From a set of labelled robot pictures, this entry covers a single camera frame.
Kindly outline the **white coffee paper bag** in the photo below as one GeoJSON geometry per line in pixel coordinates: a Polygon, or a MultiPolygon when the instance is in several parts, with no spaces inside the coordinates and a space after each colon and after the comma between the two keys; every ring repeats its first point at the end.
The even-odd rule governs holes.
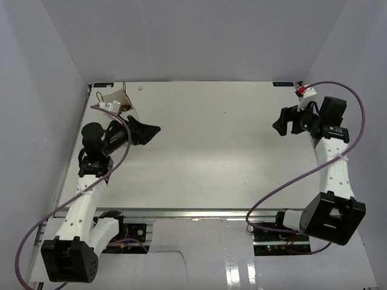
{"type": "Polygon", "coordinates": [[[99,102],[112,102],[113,100],[121,103],[121,112],[120,117],[126,118],[129,115],[132,115],[139,121],[137,110],[135,109],[132,101],[126,93],[126,83],[125,82],[113,82],[114,86],[112,88],[94,88],[96,97],[99,102]]]}

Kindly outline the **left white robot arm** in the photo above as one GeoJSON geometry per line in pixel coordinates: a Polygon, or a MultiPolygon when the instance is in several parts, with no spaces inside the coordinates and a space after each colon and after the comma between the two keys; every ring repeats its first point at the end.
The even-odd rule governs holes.
{"type": "Polygon", "coordinates": [[[123,145],[148,144],[161,131],[133,116],[111,121],[107,128],[92,122],[81,130],[78,197],[71,202],[65,219],[53,239],[45,239],[41,255],[51,282],[91,283],[97,274],[99,256],[113,239],[123,240],[128,226],[119,211],[96,218],[97,205],[105,192],[112,170],[111,154],[123,145]]]}

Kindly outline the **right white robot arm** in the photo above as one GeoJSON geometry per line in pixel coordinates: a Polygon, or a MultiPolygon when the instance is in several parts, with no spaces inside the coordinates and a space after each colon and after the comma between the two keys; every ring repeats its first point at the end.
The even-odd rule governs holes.
{"type": "Polygon", "coordinates": [[[310,134],[318,165],[320,187],[317,196],[303,209],[285,209],[276,215],[274,236],[289,240],[295,231],[344,246],[351,239],[365,216],[366,205],[356,200],[352,191],[344,151],[350,141],[348,129],[341,126],[346,101],[325,97],[317,113],[313,102],[299,109],[297,106],[282,108],[279,119],[273,123],[281,136],[287,133],[310,134]]]}

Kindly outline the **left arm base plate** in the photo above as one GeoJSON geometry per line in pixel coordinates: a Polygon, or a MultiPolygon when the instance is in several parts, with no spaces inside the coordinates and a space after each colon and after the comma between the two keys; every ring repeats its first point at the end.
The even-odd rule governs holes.
{"type": "Polygon", "coordinates": [[[114,237],[103,253],[105,254],[146,254],[146,224],[126,224],[123,234],[114,237]]]}

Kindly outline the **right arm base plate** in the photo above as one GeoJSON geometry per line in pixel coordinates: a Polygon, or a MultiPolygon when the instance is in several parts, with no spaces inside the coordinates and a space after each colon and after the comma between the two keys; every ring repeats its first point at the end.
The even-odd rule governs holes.
{"type": "Polygon", "coordinates": [[[297,256],[311,253],[308,236],[262,231],[251,225],[248,225],[246,230],[253,238],[255,257],[297,256]]]}

